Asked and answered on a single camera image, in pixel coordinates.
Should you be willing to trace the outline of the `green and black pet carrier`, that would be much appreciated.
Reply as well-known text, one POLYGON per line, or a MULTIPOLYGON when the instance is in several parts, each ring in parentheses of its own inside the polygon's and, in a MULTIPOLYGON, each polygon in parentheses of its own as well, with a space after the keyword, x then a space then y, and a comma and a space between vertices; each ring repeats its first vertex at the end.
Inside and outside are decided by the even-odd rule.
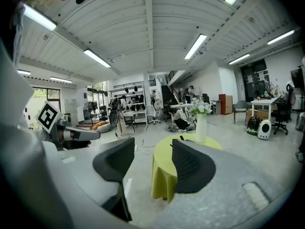
POLYGON ((257 135, 259 124, 260 119, 257 116, 252 116, 247 123, 246 132, 251 135, 257 135))

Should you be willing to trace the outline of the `large cardboard box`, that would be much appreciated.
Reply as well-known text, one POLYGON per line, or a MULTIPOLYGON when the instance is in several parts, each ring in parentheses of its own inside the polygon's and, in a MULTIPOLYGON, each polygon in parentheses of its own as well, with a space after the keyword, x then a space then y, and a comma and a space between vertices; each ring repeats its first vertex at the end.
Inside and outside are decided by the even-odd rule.
MULTIPOLYGON (((264 119, 268 119, 268 112, 262 110, 254 110, 254 116, 257 116, 261 122, 264 119)), ((252 110, 248 109, 246 125, 251 117, 252 117, 252 110)))

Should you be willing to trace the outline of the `grey bean bag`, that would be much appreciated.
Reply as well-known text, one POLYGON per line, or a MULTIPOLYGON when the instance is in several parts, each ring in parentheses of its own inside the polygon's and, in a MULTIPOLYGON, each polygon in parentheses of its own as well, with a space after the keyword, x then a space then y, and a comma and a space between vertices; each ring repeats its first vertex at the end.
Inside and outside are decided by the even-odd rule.
POLYGON ((100 126, 95 131, 99 132, 100 134, 103 134, 103 133, 107 133, 107 132, 111 131, 112 129, 113 129, 113 127, 109 124, 109 122, 107 122, 106 125, 100 126))

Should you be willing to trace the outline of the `white flower bouquet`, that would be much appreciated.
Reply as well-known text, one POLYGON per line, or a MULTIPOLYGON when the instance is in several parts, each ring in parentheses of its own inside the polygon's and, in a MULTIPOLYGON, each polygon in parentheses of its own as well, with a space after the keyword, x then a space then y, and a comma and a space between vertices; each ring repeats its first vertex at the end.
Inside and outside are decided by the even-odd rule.
POLYGON ((212 112, 211 105, 206 103, 202 97, 193 98, 191 104, 189 112, 193 115, 210 114, 212 112))

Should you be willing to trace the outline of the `red-brown cabinet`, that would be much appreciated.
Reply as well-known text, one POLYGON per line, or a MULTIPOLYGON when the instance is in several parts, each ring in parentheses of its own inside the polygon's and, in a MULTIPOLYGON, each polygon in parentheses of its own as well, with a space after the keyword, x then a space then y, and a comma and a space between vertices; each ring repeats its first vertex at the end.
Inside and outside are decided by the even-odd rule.
POLYGON ((221 104, 221 114, 227 115, 233 112, 233 96, 226 94, 219 94, 219 101, 221 104))

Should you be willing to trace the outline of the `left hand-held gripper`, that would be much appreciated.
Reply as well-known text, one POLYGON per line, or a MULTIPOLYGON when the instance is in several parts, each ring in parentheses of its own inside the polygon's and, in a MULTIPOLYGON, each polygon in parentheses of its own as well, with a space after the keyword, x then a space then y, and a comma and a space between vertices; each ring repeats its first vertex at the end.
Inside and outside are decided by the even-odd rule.
MULTIPOLYGON (((49 101, 46 101, 38 112, 36 120, 42 128, 37 134, 42 141, 52 142, 58 151, 71 149, 70 138, 68 137, 67 140, 64 138, 64 133, 70 134, 66 129, 71 127, 71 118, 68 115, 64 115, 49 101)), ((75 141, 97 140, 101 136, 98 131, 76 127, 72 127, 71 132, 75 141)))

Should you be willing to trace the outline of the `black screen on stand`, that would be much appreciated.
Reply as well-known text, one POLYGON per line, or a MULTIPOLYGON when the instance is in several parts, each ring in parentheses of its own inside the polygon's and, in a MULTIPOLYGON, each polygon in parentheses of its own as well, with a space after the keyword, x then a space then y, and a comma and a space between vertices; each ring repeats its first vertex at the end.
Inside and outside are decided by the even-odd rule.
POLYGON ((304 80, 303 80, 303 72, 302 69, 296 69, 290 71, 291 79, 294 85, 294 88, 300 88, 302 90, 305 89, 304 80))

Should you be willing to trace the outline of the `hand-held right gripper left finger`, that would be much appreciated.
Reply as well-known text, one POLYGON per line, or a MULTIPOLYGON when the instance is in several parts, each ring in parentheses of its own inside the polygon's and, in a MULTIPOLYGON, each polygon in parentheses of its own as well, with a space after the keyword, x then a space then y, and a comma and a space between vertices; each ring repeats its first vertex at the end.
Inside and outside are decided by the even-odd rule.
POLYGON ((134 160, 134 138, 68 151, 58 151, 51 142, 43 147, 55 186, 74 219, 98 216, 101 208, 132 220, 123 179, 134 160))

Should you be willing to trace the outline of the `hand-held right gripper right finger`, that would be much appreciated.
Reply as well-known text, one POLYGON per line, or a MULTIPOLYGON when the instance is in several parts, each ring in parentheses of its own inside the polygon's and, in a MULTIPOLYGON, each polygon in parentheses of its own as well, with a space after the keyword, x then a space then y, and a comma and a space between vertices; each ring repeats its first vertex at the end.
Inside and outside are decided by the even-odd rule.
POLYGON ((285 204, 284 189, 249 160, 173 140, 174 197, 152 229, 260 229, 285 204))

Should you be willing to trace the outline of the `orange cushion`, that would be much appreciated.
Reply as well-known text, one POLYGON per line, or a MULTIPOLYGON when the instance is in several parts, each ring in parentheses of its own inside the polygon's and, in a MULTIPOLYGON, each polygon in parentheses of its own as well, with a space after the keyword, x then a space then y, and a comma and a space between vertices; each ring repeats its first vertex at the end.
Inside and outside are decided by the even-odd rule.
POLYGON ((103 125, 106 125, 107 122, 106 121, 100 121, 100 122, 97 122, 93 125, 93 127, 91 128, 91 130, 97 130, 97 128, 99 128, 100 126, 103 126, 103 125))

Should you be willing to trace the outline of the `round table with green cloth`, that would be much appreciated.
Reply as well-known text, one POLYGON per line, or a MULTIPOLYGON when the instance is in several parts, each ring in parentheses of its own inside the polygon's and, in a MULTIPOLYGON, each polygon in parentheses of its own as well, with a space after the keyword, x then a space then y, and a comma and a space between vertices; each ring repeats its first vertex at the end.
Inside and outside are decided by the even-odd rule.
POLYGON ((197 193, 207 186, 216 174, 215 161, 205 151, 221 150, 218 142, 207 138, 195 142, 194 134, 170 135, 156 146, 152 157, 153 199, 171 202, 175 194, 197 193))

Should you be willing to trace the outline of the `white office chair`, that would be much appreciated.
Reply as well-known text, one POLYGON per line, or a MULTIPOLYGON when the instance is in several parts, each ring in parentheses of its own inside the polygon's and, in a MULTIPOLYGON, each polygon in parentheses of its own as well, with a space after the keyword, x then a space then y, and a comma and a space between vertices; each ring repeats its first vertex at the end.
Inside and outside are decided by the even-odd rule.
POLYGON ((159 120, 160 110, 155 110, 153 105, 147 105, 146 110, 147 117, 151 118, 151 120, 148 121, 148 124, 153 123, 155 125, 156 122, 161 123, 161 121, 159 120))

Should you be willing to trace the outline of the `long white table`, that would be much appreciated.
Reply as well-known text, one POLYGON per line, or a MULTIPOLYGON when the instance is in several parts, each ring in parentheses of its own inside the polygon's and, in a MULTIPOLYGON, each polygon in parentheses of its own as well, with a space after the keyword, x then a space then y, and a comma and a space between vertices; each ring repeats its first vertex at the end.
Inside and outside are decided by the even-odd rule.
POLYGON ((254 116, 254 106, 255 105, 261 105, 262 107, 268 106, 268 120, 270 120, 271 119, 271 112, 272 112, 271 106, 279 98, 280 98, 280 96, 277 96, 277 97, 274 97, 274 98, 271 98, 271 99, 261 99, 261 100, 253 100, 253 101, 251 101, 251 104, 252 104, 252 116, 254 116))

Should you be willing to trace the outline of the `white pet carrier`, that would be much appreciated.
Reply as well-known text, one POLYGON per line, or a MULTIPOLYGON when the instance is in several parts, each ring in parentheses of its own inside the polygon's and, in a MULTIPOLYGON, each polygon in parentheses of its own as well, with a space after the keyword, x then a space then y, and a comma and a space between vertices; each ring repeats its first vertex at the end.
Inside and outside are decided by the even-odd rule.
POLYGON ((272 124, 270 120, 264 119, 260 122, 257 137, 262 140, 268 140, 271 134, 272 124))

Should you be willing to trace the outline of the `white vase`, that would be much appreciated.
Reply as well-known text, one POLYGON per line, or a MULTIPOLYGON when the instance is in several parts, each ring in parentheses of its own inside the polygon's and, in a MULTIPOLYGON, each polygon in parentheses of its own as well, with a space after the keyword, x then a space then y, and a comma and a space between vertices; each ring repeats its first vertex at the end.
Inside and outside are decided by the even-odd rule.
POLYGON ((206 114, 197 114, 195 140, 197 143, 204 143, 207 135, 206 114))

